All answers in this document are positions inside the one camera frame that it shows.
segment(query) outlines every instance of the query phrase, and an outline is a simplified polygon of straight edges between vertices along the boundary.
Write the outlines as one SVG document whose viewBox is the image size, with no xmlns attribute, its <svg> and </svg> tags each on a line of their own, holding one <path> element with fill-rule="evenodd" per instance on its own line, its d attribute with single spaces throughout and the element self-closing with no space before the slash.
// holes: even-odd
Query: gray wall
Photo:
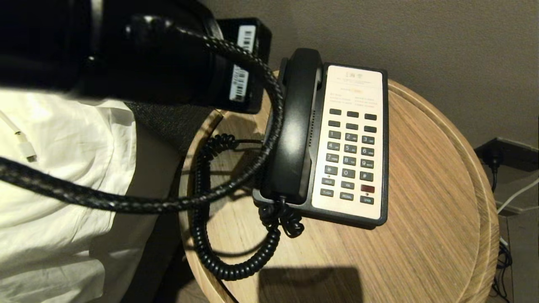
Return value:
<svg viewBox="0 0 539 303">
<path fill-rule="evenodd" d="M 379 67 L 440 109 L 473 147 L 501 136 L 537 148 L 536 0 L 205 0 L 217 18 L 258 17 L 270 64 L 297 47 L 324 61 Z M 504 201 L 538 173 L 502 168 Z M 537 206 L 534 189 L 514 206 Z"/>
</svg>

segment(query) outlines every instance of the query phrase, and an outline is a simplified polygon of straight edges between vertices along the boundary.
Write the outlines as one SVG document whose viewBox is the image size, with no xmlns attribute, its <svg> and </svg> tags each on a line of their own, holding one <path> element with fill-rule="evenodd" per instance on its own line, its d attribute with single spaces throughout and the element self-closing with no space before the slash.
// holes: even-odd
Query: white keypad panel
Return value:
<svg viewBox="0 0 539 303">
<path fill-rule="evenodd" d="M 329 66 L 313 207 L 380 218 L 383 98 L 381 73 Z"/>
</svg>

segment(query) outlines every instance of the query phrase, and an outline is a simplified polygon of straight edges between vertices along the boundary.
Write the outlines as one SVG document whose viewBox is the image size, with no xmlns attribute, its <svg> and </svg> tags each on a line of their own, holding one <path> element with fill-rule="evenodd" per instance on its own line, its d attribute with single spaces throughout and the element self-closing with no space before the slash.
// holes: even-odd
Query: electrical outlet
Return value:
<svg viewBox="0 0 539 303">
<path fill-rule="evenodd" d="M 477 147 L 474 151 L 482 159 L 485 150 L 499 151 L 503 154 L 503 164 L 519 170 L 531 172 L 539 169 L 539 150 L 504 138 L 494 138 Z"/>
</svg>

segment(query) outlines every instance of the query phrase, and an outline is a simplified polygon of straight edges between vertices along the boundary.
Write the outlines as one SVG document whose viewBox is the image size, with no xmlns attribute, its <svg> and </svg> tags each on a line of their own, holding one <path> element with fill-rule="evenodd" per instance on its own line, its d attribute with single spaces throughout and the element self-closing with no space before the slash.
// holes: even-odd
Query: red button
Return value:
<svg viewBox="0 0 539 303">
<path fill-rule="evenodd" d="M 361 186 L 361 191 L 373 192 L 374 193 L 374 186 L 362 185 Z"/>
</svg>

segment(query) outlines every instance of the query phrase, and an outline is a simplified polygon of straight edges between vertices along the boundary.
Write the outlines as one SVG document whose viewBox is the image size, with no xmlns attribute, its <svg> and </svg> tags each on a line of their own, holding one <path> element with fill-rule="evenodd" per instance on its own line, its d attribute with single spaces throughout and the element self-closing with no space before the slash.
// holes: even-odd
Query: dark fabric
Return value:
<svg viewBox="0 0 539 303">
<path fill-rule="evenodd" d="M 194 105 L 155 105 L 126 103 L 135 121 L 144 124 L 162 141 L 172 145 L 184 157 L 198 129 L 212 108 Z"/>
</svg>

